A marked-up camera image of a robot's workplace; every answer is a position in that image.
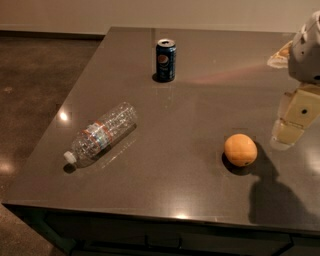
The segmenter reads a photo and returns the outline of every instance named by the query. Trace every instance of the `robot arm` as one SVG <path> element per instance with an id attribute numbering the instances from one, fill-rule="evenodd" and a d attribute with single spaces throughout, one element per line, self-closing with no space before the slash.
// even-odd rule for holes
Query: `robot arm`
<path id="1" fill-rule="evenodd" d="M 310 17 L 287 47 L 289 75 L 301 84 L 281 99 L 271 139 L 271 146 L 278 150 L 292 147 L 320 115 L 320 11 Z"/>

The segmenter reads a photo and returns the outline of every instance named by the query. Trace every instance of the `concrete floor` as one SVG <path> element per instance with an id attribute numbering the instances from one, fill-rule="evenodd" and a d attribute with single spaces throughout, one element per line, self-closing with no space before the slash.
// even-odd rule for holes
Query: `concrete floor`
<path id="1" fill-rule="evenodd" d="M 99 40 L 0 37 L 0 201 Z M 0 256 L 63 255 L 0 204 Z"/>

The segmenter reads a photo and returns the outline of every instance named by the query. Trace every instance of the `soda can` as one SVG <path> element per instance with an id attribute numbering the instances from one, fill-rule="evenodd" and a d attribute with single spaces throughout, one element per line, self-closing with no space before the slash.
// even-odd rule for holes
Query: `soda can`
<path id="1" fill-rule="evenodd" d="M 170 82 L 175 77 L 176 44 L 171 39 L 161 39 L 156 47 L 157 80 Z"/>

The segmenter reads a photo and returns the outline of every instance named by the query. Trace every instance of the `plastic water bottle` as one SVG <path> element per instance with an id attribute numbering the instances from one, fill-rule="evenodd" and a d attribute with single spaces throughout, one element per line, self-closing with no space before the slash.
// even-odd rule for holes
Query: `plastic water bottle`
<path id="1" fill-rule="evenodd" d="M 128 132 L 137 121 L 132 105 L 123 102 L 78 133 L 71 150 L 64 153 L 70 164 L 94 158 L 112 142 Z"/>

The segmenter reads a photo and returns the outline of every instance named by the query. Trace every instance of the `bottle cap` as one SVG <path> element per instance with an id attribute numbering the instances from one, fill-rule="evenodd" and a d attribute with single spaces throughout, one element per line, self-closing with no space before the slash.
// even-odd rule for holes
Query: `bottle cap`
<path id="1" fill-rule="evenodd" d="M 70 151 L 67 151 L 66 153 L 64 153 L 63 156 L 70 164 L 74 164 L 77 162 L 77 159 L 75 158 L 74 154 L 72 154 L 72 152 Z"/>

